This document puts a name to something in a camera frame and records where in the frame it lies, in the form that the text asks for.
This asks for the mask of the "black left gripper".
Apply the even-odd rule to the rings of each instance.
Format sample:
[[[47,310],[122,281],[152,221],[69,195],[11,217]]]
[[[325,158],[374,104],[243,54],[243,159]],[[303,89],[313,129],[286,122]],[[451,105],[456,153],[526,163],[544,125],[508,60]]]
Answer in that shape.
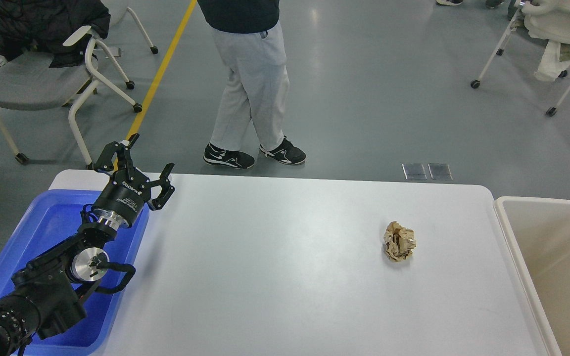
[[[107,144],[92,164],[92,170],[109,175],[109,182],[92,205],[98,223],[113,229],[130,228],[135,223],[145,202],[152,211],[160,210],[174,194],[170,174],[174,163],[165,165],[156,180],[149,180],[141,171],[136,171],[131,159],[131,149],[140,137],[134,133],[128,140]],[[151,189],[160,187],[158,196],[151,198]]]

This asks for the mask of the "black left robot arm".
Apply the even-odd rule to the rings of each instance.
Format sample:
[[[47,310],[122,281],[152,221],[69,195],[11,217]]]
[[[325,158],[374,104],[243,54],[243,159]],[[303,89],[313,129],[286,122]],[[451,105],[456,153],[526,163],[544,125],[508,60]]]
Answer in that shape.
[[[120,228],[131,228],[145,205],[160,210],[175,192],[165,165],[157,180],[137,169],[131,149],[140,137],[105,146],[93,171],[109,175],[93,204],[81,210],[81,225],[72,236],[27,262],[11,277],[14,289],[0,298],[0,356],[19,356],[37,334],[41,339],[68,331],[83,320],[93,293],[115,294],[134,276],[130,264],[113,262],[104,251]]]

